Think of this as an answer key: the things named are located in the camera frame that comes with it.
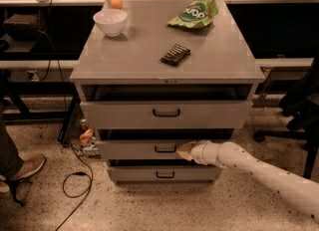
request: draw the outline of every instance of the chair leg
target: chair leg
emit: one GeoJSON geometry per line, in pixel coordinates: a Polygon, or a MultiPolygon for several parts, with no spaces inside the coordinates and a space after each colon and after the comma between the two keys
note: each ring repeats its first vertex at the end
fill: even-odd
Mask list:
{"type": "Polygon", "coordinates": [[[4,182],[7,183],[9,188],[10,188],[10,192],[12,194],[13,201],[15,201],[16,203],[19,203],[23,207],[25,205],[25,203],[17,199],[17,188],[22,180],[26,180],[29,183],[32,183],[32,181],[28,180],[27,178],[22,178],[22,179],[17,179],[17,180],[6,179],[4,182]]]}
{"type": "Polygon", "coordinates": [[[276,130],[259,130],[257,131],[253,139],[257,142],[265,140],[266,136],[292,138],[292,139],[307,139],[307,135],[304,131],[276,131],[276,130]]]}
{"type": "Polygon", "coordinates": [[[305,169],[303,173],[303,177],[306,179],[311,178],[313,166],[316,161],[317,153],[318,153],[318,144],[317,143],[306,143],[305,147],[308,149],[307,160],[305,164],[305,169]]]}

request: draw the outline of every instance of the black cable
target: black cable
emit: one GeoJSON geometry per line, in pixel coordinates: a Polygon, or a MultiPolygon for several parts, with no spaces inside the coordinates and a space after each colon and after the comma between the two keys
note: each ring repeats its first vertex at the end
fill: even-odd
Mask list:
{"type": "MultiPolygon", "coordinates": [[[[56,48],[55,48],[54,43],[53,43],[52,39],[50,38],[50,36],[44,31],[38,30],[38,32],[47,37],[47,39],[49,40],[49,42],[51,44],[53,52],[56,53],[56,48]]],[[[62,89],[63,89],[64,112],[66,112],[67,111],[66,90],[65,90],[65,87],[64,87],[65,86],[64,85],[64,79],[63,79],[62,68],[61,68],[59,59],[57,59],[57,63],[58,63],[58,67],[59,67],[59,73],[60,73],[62,89]]],[[[43,78],[41,78],[40,75],[39,75],[39,77],[40,77],[39,81],[40,82],[44,81],[47,78],[47,76],[49,74],[49,71],[50,71],[50,66],[51,66],[51,59],[49,59],[49,64],[48,64],[45,76],[43,78]]]]}
{"type": "Polygon", "coordinates": [[[49,9],[48,9],[48,18],[50,19],[50,16],[51,16],[51,6],[52,6],[52,2],[53,2],[53,0],[50,0],[50,3],[49,3],[49,9]]]}
{"type": "Polygon", "coordinates": [[[74,173],[71,173],[69,175],[67,175],[67,177],[65,178],[65,180],[63,181],[63,185],[62,185],[62,189],[63,189],[63,192],[65,193],[66,196],[70,197],[70,198],[78,198],[82,195],[85,194],[85,196],[82,198],[82,200],[80,201],[80,203],[72,210],[72,212],[65,218],[65,220],[57,227],[56,231],[59,230],[62,225],[73,215],[73,213],[76,212],[76,210],[78,210],[80,208],[80,206],[84,203],[84,201],[88,198],[90,192],[91,192],[91,189],[92,189],[92,183],[93,183],[93,170],[92,170],[92,167],[86,163],[85,161],[83,161],[79,155],[77,155],[77,153],[75,152],[75,150],[73,149],[73,147],[71,146],[71,149],[73,150],[73,152],[75,153],[75,155],[77,156],[77,158],[83,163],[85,164],[89,169],[90,169],[90,172],[91,172],[91,176],[85,172],[82,172],[82,171],[79,171],[79,172],[74,172],[74,173]],[[65,190],[65,184],[67,182],[67,180],[71,177],[71,176],[74,176],[74,175],[78,175],[78,176],[87,176],[89,178],[89,186],[86,190],[84,190],[81,194],[79,195],[69,195],[66,193],[66,190],[65,190]]]}

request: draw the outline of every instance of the jeans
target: jeans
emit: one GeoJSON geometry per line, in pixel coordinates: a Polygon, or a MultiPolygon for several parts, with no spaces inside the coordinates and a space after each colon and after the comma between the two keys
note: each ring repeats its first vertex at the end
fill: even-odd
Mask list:
{"type": "Polygon", "coordinates": [[[0,107],[0,174],[6,178],[15,175],[23,165],[16,144],[7,132],[0,107]]]}

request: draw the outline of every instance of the speckled floor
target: speckled floor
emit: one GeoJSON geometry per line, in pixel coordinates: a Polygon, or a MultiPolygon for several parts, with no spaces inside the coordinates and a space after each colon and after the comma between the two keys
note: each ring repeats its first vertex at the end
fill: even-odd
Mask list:
{"type": "MultiPolygon", "coordinates": [[[[255,129],[285,129],[289,117],[276,107],[251,111],[245,127],[235,132],[234,141],[255,157],[301,175],[306,152],[303,141],[271,138],[256,143],[255,129]]],[[[0,230],[56,230],[82,200],[67,197],[63,181],[70,173],[90,170],[69,147],[57,142],[61,123],[41,121],[9,123],[7,128],[21,156],[35,152],[47,156],[44,168],[22,182],[18,198],[0,193],[0,230]]],[[[92,191],[81,207],[59,230],[319,230],[307,216],[283,201],[251,176],[230,169],[212,184],[126,184],[115,185],[100,159],[82,158],[93,169],[92,191]]],[[[313,180],[319,181],[318,163],[313,180]]],[[[66,191],[75,195],[88,187],[86,176],[72,176],[66,191]]]]}

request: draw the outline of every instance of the person's leg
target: person's leg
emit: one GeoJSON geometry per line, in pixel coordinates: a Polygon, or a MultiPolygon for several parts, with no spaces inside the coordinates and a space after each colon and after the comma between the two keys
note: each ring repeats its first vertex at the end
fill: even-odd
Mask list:
{"type": "Polygon", "coordinates": [[[16,174],[23,165],[18,149],[7,132],[0,108],[0,174],[10,178],[16,174]]]}
{"type": "Polygon", "coordinates": [[[7,132],[0,108],[0,174],[10,180],[27,178],[38,172],[45,163],[46,157],[38,153],[23,160],[18,149],[7,132]]]}

